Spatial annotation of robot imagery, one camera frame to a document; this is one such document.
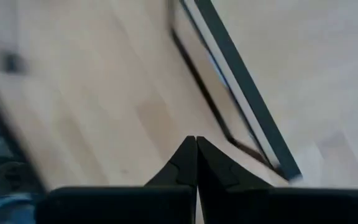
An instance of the black frame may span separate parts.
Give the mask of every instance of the black frame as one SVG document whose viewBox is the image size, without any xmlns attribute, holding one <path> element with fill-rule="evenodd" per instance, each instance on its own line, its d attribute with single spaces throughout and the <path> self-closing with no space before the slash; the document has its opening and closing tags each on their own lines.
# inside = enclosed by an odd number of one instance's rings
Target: black frame
<svg viewBox="0 0 358 224">
<path fill-rule="evenodd" d="M 167 22 L 168 28 L 171 34 L 171 37 L 178 48 L 181 56 L 183 57 L 185 63 L 187 64 L 190 73 L 192 74 L 193 78 L 195 79 L 201 93 L 203 94 L 205 100 L 208 103 L 211 111 L 214 114 L 216 121 L 218 122 L 223 134 L 225 135 L 226 139 L 233 145 L 235 145 L 240 150 L 244 151 L 254 159 L 258 160 L 259 162 L 265 164 L 267 167 L 272 169 L 278 175 L 283 177 L 284 179 L 291 180 L 295 177 L 301 175 L 301 172 L 291 155 L 291 152 L 284 141 L 280 131 L 275 124 L 272 115 L 270 114 L 266 104 L 263 101 L 262 96 L 260 95 L 250 73 L 248 72 L 244 62 L 241 59 L 233 41 L 231 40 L 229 34 L 227 33 L 226 28 L 224 27 L 222 21 L 219 18 L 211 0 L 194 0 L 198 10 L 200 10 L 201 15 L 205 23 L 208 26 L 208 29 L 211 31 L 216 43 L 219 46 L 220 51 L 224 55 L 229 68 L 232 70 L 232 73 L 237 80 L 242 93 L 244 94 L 245 98 L 249 102 L 249 105 L 255 114 L 255 117 L 260 124 L 262 131 L 264 132 L 267 141 L 271 145 L 280 165 L 274 166 L 268 159 L 262 149 L 260 142 L 257 139 L 254 131 L 252 130 L 247 117 L 245 116 L 244 112 L 241 110 L 230 86 L 227 86 L 228 92 L 240 114 L 244 125 L 250 130 L 250 133 L 254 136 L 255 143 L 257 147 L 259 147 L 259 151 L 255 152 L 254 150 L 250 149 L 249 147 L 243 145 L 240 141 L 236 140 L 235 137 L 231 134 L 227 124 L 225 123 L 222 115 L 220 114 L 218 107 L 216 106 L 215 102 L 213 101 L 209 91 L 207 90 L 204 82 L 202 81 L 199 72 L 197 71 L 193 61 L 191 60 L 190 56 L 188 55 L 187 50 L 184 48 L 181 40 L 179 39 L 177 32 L 175 30 L 175 7 L 180 5 L 183 10 L 186 12 L 188 19 L 190 20 L 194 30 L 198 34 L 198 38 L 200 39 L 201 43 L 204 45 L 205 49 L 208 51 L 209 55 L 213 59 L 215 66 L 218 68 L 219 72 L 222 74 L 222 77 L 225 79 L 222 70 L 219 67 L 219 64 L 216 63 L 216 59 L 214 55 L 211 53 L 206 41 L 204 40 L 196 22 L 191 15 L 186 3 L 184 0 L 168 0 L 168 14 L 167 14 Z"/>
</svg>

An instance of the wooden floor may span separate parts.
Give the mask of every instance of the wooden floor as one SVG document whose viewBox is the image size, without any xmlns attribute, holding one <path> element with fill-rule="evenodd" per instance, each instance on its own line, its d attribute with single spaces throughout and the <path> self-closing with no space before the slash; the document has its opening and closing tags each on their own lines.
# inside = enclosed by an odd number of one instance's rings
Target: wooden floor
<svg viewBox="0 0 358 224">
<path fill-rule="evenodd" d="M 164 0 L 18 0 L 18 11 L 26 76 L 0 73 L 0 109 L 49 189 L 145 184 L 187 135 L 287 185 L 225 140 L 167 34 Z"/>
<path fill-rule="evenodd" d="M 358 1 L 212 2 L 302 184 L 358 187 Z"/>
</svg>

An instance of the light wood floor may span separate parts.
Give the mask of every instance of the light wood floor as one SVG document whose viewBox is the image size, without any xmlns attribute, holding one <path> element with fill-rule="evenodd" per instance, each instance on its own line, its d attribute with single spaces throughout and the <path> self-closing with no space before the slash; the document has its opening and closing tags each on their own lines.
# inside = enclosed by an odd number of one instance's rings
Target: light wood floor
<svg viewBox="0 0 358 224">
<path fill-rule="evenodd" d="M 358 1 L 212 2 L 302 184 L 358 187 Z"/>
<path fill-rule="evenodd" d="M 0 109 L 49 189 L 145 184 L 187 135 L 287 184 L 225 140 L 165 30 L 164 0 L 18 4 L 27 75 L 0 73 Z"/>
</svg>

